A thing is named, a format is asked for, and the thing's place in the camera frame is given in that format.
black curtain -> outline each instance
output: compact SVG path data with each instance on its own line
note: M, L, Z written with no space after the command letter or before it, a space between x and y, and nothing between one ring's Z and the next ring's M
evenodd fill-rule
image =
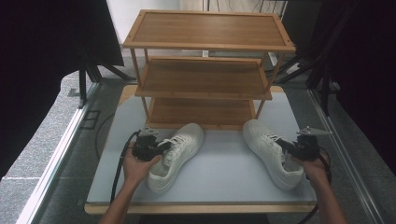
M1 134L4 176L46 117L62 79L93 64L123 65L106 0L26 1L0 7Z
M337 99L396 174L396 13L394 1L325 1L316 35L338 15L340 6L358 3L331 52Z

white wall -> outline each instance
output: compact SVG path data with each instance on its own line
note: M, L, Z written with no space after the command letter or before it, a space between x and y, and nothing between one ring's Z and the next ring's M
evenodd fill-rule
M131 30L140 9L179 10L179 0L107 0L119 43Z

wrist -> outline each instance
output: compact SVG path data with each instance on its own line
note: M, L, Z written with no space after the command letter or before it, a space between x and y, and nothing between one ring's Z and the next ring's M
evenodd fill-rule
M314 188L314 190L320 190L323 189L325 187L330 186L329 180L327 179L326 174L324 175L314 175L314 176L309 176L310 179L310 183L312 188Z
M134 192L139 186L139 184L140 183L134 179L125 179L122 188L127 191Z

shoe rack shelf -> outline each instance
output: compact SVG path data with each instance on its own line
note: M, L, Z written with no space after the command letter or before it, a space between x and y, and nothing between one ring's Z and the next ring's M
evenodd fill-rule
M257 118L285 53L295 51L276 14L141 10L123 43L131 49L151 128L180 128L191 122L206 129L240 130ZM135 49L144 49L146 65L137 66ZM261 59L148 55L148 49L198 49L262 52ZM278 52L267 78L263 60ZM145 97L151 97L148 106ZM253 100L261 100L255 111Z

gray floor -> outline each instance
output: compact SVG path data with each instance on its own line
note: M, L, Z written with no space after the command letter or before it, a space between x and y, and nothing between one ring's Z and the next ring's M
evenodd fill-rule
M197 52L181 52L181 54L197 54ZM123 52L125 73L133 75L128 51ZM90 108L94 115L100 111L98 120L85 121L78 130L77 137L64 158L60 172L56 175L49 193L43 202L34 223L96 223L99 216L91 216L84 212L83 204L87 198L91 182L96 170L101 149L111 124L111 115L117 108L122 88L127 84L104 68L100 68L104 77L98 94L91 100ZM297 77L282 84L287 94L294 116L300 128L305 126L323 129L323 122L304 87L307 75ZM15 223L29 199L35 185L47 166L53 149L56 148L64 130L78 106L77 75L67 77L57 102L49 112L34 139L23 151L16 164L0 183L0 223ZM396 179L386 164L381 160L368 139L362 134L352 119L335 100L330 97L330 118L345 148L353 160L367 189L373 196L384 223L396 221ZM98 147L95 147L95 136L98 133ZM332 158L332 186L350 223L370 223L361 205L356 190L340 162L335 147L329 137L320 137L319 142L329 150ZM297 223L305 214L268 214L270 223ZM139 216L129 216L129 223L138 223ZM313 217L308 223L318 223Z

